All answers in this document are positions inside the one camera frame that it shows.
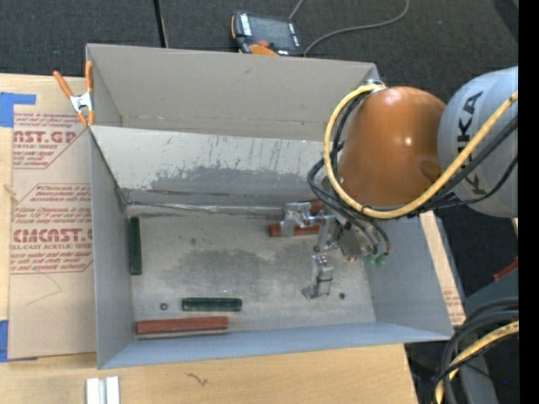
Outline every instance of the green block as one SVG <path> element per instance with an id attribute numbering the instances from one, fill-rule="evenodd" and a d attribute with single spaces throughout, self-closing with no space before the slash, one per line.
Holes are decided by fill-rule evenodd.
<path id="1" fill-rule="evenodd" d="M 128 224 L 129 272 L 142 275 L 141 222 L 138 217 L 131 217 Z"/>
<path id="2" fill-rule="evenodd" d="M 239 298 L 183 298 L 183 311 L 240 311 Z"/>

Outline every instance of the black cable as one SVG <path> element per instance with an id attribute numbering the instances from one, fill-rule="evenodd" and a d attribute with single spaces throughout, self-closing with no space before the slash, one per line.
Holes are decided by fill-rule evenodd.
<path id="1" fill-rule="evenodd" d="M 465 322 L 461 327 L 458 327 L 455 334 L 451 338 L 450 342 L 446 345 L 444 353 L 442 354 L 441 369 L 445 373 L 446 370 L 451 365 L 453 359 L 453 354 L 458 350 L 461 342 L 473 334 L 478 334 L 479 332 L 485 331 L 488 327 L 495 325 L 496 328 L 500 327 L 502 322 L 512 322 L 514 319 L 518 319 L 519 311 L 518 310 L 508 310 L 502 312 L 486 313 L 482 316 L 473 318 L 469 322 Z M 443 377 L 444 382 L 444 391 L 446 394 L 446 403 L 447 404 L 458 404 L 455 392 L 452 389 L 451 380 L 449 375 Z"/>
<path id="2" fill-rule="evenodd" d="M 159 30 L 159 41 L 162 48 L 168 48 L 167 34 L 165 33 L 165 25 L 163 22 L 163 16 L 161 15 L 161 7 L 159 6 L 159 0 L 153 0 L 153 10 L 155 12 L 155 18 L 157 20 L 157 28 Z"/>
<path id="3" fill-rule="evenodd" d="M 465 177 L 467 177 L 485 158 L 487 158 L 499 144 L 501 144 L 513 131 L 519 126 L 518 115 L 514 117 L 490 142 L 477 154 L 462 171 L 460 171 L 443 189 L 435 194 L 431 202 L 435 203 L 438 199 L 449 194 Z"/>
<path id="4" fill-rule="evenodd" d="M 497 308 L 498 310 L 501 310 L 501 309 L 507 310 L 509 308 L 518 308 L 518 306 L 519 306 L 518 296 L 493 300 L 491 302 L 483 304 L 482 306 L 479 306 L 478 308 L 473 310 L 470 314 L 466 315 L 466 322 L 469 322 L 475 317 L 479 316 L 480 314 L 493 310 L 494 308 Z"/>
<path id="5" fill-rule="evenodd" d="M 514 157 L 509 166 L 505 169 L 504 174 L 502 175 L 502 178 L 496 183 L 494 188 L 490 190 L 488 193 L 486 193 L 484 196 L 476 199 L 466 199 L 466 200 L 456 200 L 456 201 L 447 201 L 445 203 L 439 203 L 437 205 L 431 205 L 428 208 L 421 208 L 417 209 L 416 211 L 410 213 L 408 216 L 411 215 L 417 215 L 419 213 L 425 212 L 427 210 L 440 210 L 443 208 L 453 207 L 453 206 L 461 206 L 461 205 L 470 205 L 475 204 L 476 202 L 481 202 L 482 200 L 485 200 L 494 194 L 498 192 L 504 185 L 505 181 L 509 178 L 513 170 L 515 169 L 516 165 L 518 164 L 518 156 Z M 455 195 L 451 197 L 451 199 L 458 199 Z"/>

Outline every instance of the clamp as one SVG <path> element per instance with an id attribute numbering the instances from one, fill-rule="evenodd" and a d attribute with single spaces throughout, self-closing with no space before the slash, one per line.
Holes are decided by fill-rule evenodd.
<path id="1" fill-rule="evenodd" d="M 75 112 L 77 112 L 78 118 L 81 120 L 84 126 L 88 127 L 88 124 L 93 125 L 95 122 L 95 111 L 93 110 L 93 63 L 91 61 L 86 61 L 86 67 L 84 70 L 84 77 L 86 78 L 86 93 L 80 96 L 73 95 L 71 89 L 67 85 L 66 80 L 59 72 L 54 71 L 52 76 L 56 78 L 60 84 L 61 90 L 71 101 Z M 88 107 L 88 120 L 86 120 L 81 112 L 84 107 Z"/>

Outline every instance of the blue tape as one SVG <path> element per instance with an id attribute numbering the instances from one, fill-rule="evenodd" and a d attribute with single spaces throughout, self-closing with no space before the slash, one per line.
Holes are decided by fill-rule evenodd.
<path id="1" fill-rule="evenodd" d="M 35 94 L 0 93 L 0 127 L 13 127 L 16 104 L 35 104 Z"/>
<path id="2" fill-rule="evenodd" d="M 8 362 L 8 321 L 0 321 L 0 362 Z"/>

